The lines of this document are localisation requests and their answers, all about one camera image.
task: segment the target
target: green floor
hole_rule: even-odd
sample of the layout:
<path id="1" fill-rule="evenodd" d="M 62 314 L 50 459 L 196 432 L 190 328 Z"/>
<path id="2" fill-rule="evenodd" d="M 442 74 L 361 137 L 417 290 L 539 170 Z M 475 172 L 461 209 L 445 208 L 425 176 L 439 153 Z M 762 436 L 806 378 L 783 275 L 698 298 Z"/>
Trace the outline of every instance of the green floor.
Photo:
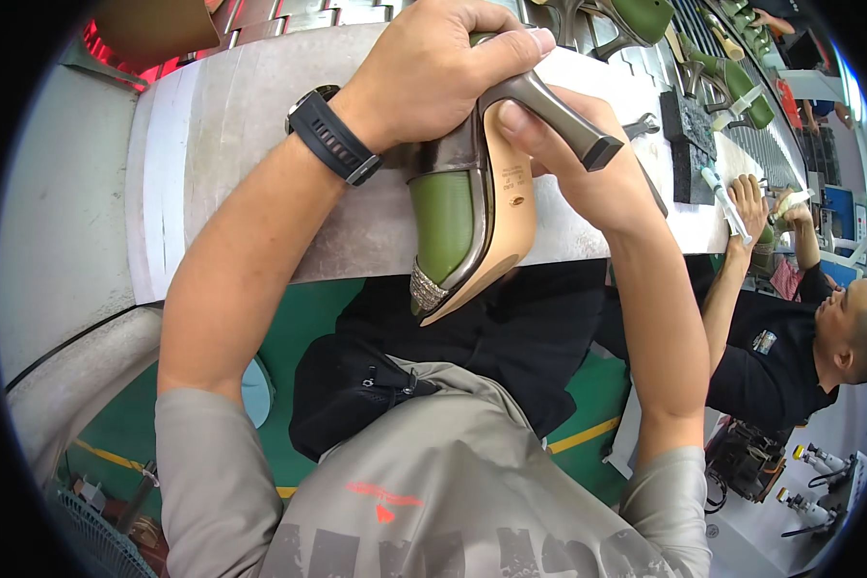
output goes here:
<path id="1" fill-rule="evenodd" d="M 263 450 L 277 486 L 297 486 L 314 463 L 289 444 L 289 416 L 296 364 L 308 345 L 334 331 L 337 315 L 362 287 L 362 279 L 346 279 L 294 285 L 288 288 L 276 312 L 260 356 L 276 387 L 276 404 L 260 432 Z M 589 355 L 571 381 L 568 391 L 578 410 L 549 436 L 555 442 L 622 414 L 628 394 L 623 363 Z M 154 400 L 157 364 L 116 396 L 80 433 L 79 439 L 95 449 L 145 463 L 154 457 Z M 575 480 L 614 504 L 626 481 L 608 464 L 601 463 L 601 449 L 612 442 L 616 430 L 602 433 L 585 443 L 559 452 L 553 459 Z M 141 473 L 105 460 L 86 449 L 71 445 L 58 468 L 58 477 L 68 478 L 68 466 L 93 484 L 101 482 L 107 497 L 131 498 Z M 161 493 L 155 489 L 144 512 L 160 520 Z"/>

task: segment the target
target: man's ear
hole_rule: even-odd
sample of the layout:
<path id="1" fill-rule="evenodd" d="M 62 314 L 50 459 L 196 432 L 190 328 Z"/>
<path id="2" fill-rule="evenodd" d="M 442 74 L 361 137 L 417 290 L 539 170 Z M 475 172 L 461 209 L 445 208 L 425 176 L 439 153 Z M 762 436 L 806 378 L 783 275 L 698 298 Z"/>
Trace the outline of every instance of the man's ear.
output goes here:
<path id="1" fill-rule="evenodd" d="M 835 366 L 841 371 L 847 372 L 854 365 L 854 350 L 848 348 L 842 353 L 835 354 Z"/>

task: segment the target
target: yellow floor line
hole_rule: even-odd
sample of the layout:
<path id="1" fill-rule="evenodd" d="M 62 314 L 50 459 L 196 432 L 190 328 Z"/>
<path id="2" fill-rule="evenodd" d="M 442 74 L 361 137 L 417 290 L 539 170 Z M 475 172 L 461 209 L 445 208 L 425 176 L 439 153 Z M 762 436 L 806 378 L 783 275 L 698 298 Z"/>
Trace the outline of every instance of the yellow floor line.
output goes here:
<path id="1" fill-rule="evenodd" d="M 121 465 L 124 468 L 128 468 L 130 470 L 138 470 L 139 472 L 144 469 L 144 465 L 138 463 L 137 461 L 126 460 L 122 456 L 117 456 L 113 452 L 106 451 L 105 449 L 96 449 L 82 439 L 75 438 L 74 443 L 82 447 L 86 451 L 90 452 L 94 456 L 103 458 L 106 461 L 111 461 L 112 463 Z M 276 492 L 279 494 L 280 498 L 291 498 L 297 489 L 297 487 L 277 486 Z"/>
<path id="2" fill-rule="evenodd" d="M 603 423 L 599 423 L 590 429 L 586 429 L 583 432 L 576 433 L 575 435 L 570 435 L 565 439 L 560 439 L 556 442 L 549 444 L 549 449 L 552 450 L 554 454 L 565 451 L 566 449 L 571 449 L 579 444 L 583 444 L 589 439 L 594 439 L 601 434 L 607 433 L 611 429 L 617 427 L 619 425 L 619 416 L 613 418 L 612 420 L 607 420 Z"/>
<path id="3" fill-rule="evenodd" d="M 583 432 L 576 433 L 575 435 L 570 435 L 565 439 L 560 439 L 554 443 L 549 444 L 549 449 L 552 450 L 554 454 L 559 453 L 560 451 L 565 451 L 566 449 L 572 449 L 579 444 L 583 444 L 584 442 L 594 439 L 601 434 L 604 434 L 619 425 L 619 417 L 615 417 L 611 420 L 607 420 L 603 423 L 599 423 L 594 427 L 584 430 Z M 91 454 L 103 458 L 106 461 L 111 461 L 112 463 L 121 465 L 124 468 L 128 468 L 130 470 L 141 471 L 144 467 L 142 464 L 138 463 L 134 460 L 127 460 L 122 456 L 117 456 L 110 451 L 106 451 L 105 449 L 96 449 L 92 447 L 87 442 L 81 439 L 75 439 L 74 443 Z M 280 498 L 291 498 L 292 495 L 296 492 L 298 488 L 295 486 L 277 486 L 276 492 L 279 494 Z"/>

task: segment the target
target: wristwatch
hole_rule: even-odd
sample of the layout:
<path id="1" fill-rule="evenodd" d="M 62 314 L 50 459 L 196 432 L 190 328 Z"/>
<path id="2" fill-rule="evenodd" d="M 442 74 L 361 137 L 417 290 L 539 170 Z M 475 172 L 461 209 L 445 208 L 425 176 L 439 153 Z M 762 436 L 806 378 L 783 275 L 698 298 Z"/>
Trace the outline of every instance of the wristwatch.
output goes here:
<path id="1" fill-rule="evenodd" d="M 299 99 L 289 109 L 286 133 L 299 133 L 302 143 L 328 168 L 358 187 L 379 170 L 382 158 L 367 149 L 327 104 L 339 91 L 339 86 L 327 84 Z"/>

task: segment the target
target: black pants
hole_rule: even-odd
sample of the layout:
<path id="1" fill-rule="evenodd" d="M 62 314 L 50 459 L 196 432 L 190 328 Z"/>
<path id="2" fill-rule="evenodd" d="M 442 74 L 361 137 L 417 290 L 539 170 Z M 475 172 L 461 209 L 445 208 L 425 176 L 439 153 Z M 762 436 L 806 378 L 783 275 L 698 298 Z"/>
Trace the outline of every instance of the black pants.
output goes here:
<path id="1" fill-rule="evenodd" d="M 539 437 L 575 411 L 565 388 L 600 323 L 606 260 L 520 267 L 458 310 L 422 328 L 410 312 L 408 276 L 366 279 L 336 333 L 414 362 L 451 362 L 494 379 Z"/>
<path id="2" fill-rule="evenodd" d="M 694 289 L 697 305 L 703 307 L 706 293 L 716 279 L 710 256 L 687 255 L 684 257 L 684 263 L 691 277 L 691 287 Z M 626 333 L 623 329 L 623 307 L 619 303 L 619 292 L 616 288 L 605 288 L 604 312 L 594 340 L 627 365 L 630 364 L 630 353 L 626 349 Z"/>

